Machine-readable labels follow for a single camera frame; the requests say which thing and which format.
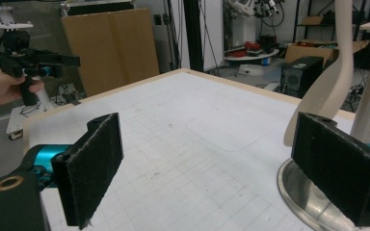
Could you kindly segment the black computer tower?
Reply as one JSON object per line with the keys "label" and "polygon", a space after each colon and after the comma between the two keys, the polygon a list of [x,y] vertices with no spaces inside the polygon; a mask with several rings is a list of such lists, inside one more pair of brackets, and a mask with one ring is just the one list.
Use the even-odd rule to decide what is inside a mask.
{"label": "black computer tower", "polygon": [[322,57],[303,56],[281,68],[280,92],[303,98],[323,72]]}

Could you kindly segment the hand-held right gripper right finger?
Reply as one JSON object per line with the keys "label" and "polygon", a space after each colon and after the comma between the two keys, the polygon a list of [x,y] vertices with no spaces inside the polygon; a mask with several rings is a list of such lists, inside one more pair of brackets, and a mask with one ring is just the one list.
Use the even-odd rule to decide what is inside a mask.
{"label": "hand-held right gripper right finger", "polygon": [[370,144],[336,122],[300,113],[291,157],[306,177],[356,226],[370,226]]}

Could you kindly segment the wide open cardboard box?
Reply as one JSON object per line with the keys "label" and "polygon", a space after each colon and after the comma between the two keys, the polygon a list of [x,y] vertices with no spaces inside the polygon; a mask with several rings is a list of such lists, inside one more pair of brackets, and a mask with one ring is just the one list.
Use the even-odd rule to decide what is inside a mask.
{"label": "wide open cardboard box", "polygon": [[324,59],[324,63],[333,62],[339,56],[339,48],[336,42],[301,40],[291,43],[287,47],[284,60],[287,63],[292,63],[304,56],[321,57]]}

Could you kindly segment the black metal frame post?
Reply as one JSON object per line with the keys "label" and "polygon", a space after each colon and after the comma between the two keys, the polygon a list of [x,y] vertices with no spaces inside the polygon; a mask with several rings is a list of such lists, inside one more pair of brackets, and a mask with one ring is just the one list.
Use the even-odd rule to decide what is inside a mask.
{"label": "black metal frame post", "polygon": [[190,68],[195,71],[203,71],[203,55],[198,0],[182,1],[185,13]]}

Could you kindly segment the white flat board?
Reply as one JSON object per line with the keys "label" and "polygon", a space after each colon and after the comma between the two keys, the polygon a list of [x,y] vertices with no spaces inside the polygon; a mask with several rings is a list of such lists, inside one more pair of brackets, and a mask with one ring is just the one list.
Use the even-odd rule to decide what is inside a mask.
{"label": "white flat board", "polygon": [[23,122],[26,118],[43,112],[41,104],[36,106],[20,106],[12,109],[7,133],[9,135],[23,130]]}

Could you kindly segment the large cardboard sheet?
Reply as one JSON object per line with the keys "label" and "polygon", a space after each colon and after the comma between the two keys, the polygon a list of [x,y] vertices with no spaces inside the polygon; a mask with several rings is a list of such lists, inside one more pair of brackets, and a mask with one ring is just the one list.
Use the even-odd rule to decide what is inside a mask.
{"label": "large cardboard sheet", "polygon": [[71,52],[80,57],[86,95],[160,73],[148,9],[65,16],[62,23]]}

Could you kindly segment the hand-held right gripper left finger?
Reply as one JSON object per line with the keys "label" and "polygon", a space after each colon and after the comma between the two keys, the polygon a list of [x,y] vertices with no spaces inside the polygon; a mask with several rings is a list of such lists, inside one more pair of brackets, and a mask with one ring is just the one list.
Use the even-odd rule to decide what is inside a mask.
{"label": "hand-held right gripper left finger", "polygon": [[88,131],[51,159],[66,223],[87,227],[123,159],[119,114],[92,119]]}

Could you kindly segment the white round table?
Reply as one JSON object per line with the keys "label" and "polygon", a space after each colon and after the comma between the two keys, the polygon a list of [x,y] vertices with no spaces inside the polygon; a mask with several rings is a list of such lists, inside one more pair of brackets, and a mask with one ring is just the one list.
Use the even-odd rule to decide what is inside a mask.
{"label": "white round table", "polygon": [[261,60],[261,59],[265,59],[265,58],[269,58],[269,57],[273,57],[275,56],[277,53],[279,52],[278,49],[274,49],[274,51],[272,53],[269,53],[269,54],[261,54],[261,55],[258,55],[256,57],[252,57],[252,56],[244,56],[244,57],[240,57],[240,58],[236,58],[236,57],[224,57],[224,59],[226,61],[233,61],[233,62],[242,62],[242,61],[253,61],[253,60]]}

